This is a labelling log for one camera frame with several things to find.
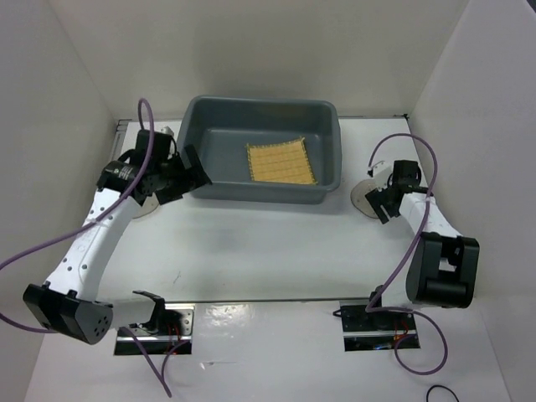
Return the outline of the clear glass oval dish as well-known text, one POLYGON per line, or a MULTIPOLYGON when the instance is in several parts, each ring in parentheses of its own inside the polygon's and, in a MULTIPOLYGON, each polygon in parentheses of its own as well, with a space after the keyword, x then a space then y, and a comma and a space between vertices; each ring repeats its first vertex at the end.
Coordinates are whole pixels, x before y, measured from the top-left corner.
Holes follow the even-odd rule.
POLYGON ((366 199, 366 195, 376 188, 376 182, 372 178, 367 178, 355 185, 350 193, 350 200, 354 208, 371 219, 377 219, 378 216, 366 199))
POLYGON ((140 210, 134 215, 134 219, 140 219, 143 218, 154 211, 156 211, 159 207, 159 202, 157 201, 157 198, 155 195, 152 195, 151 197, 148 197, 144 204, 141 206, 140 210))

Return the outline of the bamboo woven mat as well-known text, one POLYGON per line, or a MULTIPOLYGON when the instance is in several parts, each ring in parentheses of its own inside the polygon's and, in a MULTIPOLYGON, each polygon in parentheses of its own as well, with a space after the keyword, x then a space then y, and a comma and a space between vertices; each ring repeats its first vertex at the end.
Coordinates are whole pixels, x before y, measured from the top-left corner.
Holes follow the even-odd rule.
POLYGON ((250 178, 254 182, 316 185, 305 138, 265 145, 246 145, 250 178))

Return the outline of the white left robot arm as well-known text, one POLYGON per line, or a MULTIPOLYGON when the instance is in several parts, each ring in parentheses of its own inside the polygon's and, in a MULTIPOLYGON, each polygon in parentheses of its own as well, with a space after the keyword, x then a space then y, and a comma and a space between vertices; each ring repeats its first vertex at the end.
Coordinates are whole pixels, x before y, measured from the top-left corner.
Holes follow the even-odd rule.
POLYGON ((146 199, 164 205, 211 182, 194 146, 172 151, 173 137, 141 129, 134 148, 102 170, 85 222, 64 259, 23 301, 39 324, 93 345, 113 327, 113 307, 97 294, 104 270, 126 227, 146 199))

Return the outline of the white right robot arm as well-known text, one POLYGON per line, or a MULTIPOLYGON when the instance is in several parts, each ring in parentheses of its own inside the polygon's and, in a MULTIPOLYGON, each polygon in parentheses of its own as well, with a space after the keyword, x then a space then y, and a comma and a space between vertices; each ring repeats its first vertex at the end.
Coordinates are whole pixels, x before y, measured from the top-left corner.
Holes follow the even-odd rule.
POLYGON ((416 244, 405 279, 414 306, 465 309, 472 304, 480 245, 445 218, 429 189, 421 184, 419 163, 379 162, 368 170, 374 188, 365 194, 380 222, 401 217, 416 244))

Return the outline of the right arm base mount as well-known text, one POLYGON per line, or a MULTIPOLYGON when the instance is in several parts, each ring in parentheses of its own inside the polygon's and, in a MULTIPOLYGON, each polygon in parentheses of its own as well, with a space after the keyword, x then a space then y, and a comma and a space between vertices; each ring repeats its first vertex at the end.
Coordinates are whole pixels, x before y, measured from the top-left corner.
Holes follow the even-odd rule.
POLYGON ((341 301, 332 312, 343 331, 346 352, 420 348, 415 319, 409 313, 367 313, 364 301, 341 301))

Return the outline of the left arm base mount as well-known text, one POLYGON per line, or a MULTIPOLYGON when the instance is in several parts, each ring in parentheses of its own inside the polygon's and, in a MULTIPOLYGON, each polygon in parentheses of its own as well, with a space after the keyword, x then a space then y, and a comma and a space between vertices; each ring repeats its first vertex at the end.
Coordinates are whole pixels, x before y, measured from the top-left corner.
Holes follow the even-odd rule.
POLYGON ((141 323, 129 324, 116 336, 115 356, 141 355, 142 352, 129 332, 132 332, 150 356, 189 355, 192 353, 195 305, 167 303, 166 312, 157 329, 141 323))

